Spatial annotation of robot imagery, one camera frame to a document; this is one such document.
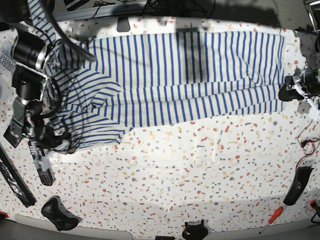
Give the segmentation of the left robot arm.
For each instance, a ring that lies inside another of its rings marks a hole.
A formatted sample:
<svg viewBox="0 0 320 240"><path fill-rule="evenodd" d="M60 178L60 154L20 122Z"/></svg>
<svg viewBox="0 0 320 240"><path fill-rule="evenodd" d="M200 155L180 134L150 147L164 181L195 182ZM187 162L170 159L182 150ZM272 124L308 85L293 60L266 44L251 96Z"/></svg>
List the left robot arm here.
<svg viewBox="0 0 320 240"><path fill-rule="evenodd" d="M318 0L305 0L304 6L315 33L314 50L320 52L320 2ZM283 102L292 100L305 101L309 104L309 117L318 121L320 119L320 102L313 98L320 96L320 67L309 66L295 71L294 75L285 77L285 83L278 93Z"/></svg>

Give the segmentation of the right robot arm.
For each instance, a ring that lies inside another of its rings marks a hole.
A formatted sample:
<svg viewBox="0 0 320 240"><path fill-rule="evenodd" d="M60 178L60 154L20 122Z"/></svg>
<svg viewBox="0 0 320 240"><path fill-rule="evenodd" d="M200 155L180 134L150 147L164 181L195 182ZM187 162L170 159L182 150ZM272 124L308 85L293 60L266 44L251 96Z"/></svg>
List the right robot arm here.
<svg viewBox="0 0 320 240"><path fill-rule="evenodd" d="M44 34L38 35L18 31L9 51L4 53L5 68L12 73L12 87L16 91L13 101L13 117L4 136L13 147L21 139L29 140L34 150L33 161L39 173L49 174L50 162L40 154L40 150L51 150L63 154L73 154L80 146L85 120L81 119L80 135L73 136L66 120L62 118L63 133L57 135L45 119L56 116L61 110L63 96L57 80L50 73L56 60L58 45L67 44L80 59L95 62L96 57L72 42L59 27L53 16L53 0L2 0L0 11L5 21L19 23L31 19L33 28Z"/></svg>

